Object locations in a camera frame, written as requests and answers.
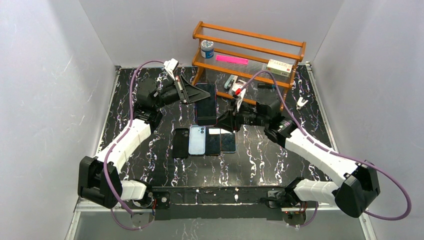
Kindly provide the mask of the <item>phone with black screen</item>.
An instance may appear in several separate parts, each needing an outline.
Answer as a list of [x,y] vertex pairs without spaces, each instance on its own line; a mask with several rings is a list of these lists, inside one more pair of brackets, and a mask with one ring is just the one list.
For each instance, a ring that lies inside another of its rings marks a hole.
[[221,130],[207,127],[205,135],[205,155],[218,156],[221,153]]

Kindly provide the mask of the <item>light blue phone case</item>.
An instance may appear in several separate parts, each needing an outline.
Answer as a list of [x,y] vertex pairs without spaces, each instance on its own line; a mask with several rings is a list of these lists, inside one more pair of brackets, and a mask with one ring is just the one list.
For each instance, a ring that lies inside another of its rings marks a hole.
[[191,156],[202,156],[206,152],[206,128],[192,125],[189,128],[188,153]]

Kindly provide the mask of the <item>black phone case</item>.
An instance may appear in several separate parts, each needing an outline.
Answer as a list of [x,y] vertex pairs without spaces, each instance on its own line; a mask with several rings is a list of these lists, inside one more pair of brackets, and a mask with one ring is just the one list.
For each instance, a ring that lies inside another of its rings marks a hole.
[[176,128],[172,139],[172,157],[184,159],[189,156],[189,129]]

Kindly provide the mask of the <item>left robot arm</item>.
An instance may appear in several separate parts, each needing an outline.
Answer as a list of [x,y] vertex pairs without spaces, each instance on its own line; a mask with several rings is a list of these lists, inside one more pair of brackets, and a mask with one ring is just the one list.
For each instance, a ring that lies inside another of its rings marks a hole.
[[122,132],[95,156],[79,163],[77,194],[107,209],[126,201],[141,201],[150,191],[142,180],[121,180],[122,167],[133,152],[160,125],[161,108],[175,102],[192,104],[210,97],[210,93],[191,85],[182,76],[158,89],[154,79],[139,82],[136,102],[130,104],[130,120]]

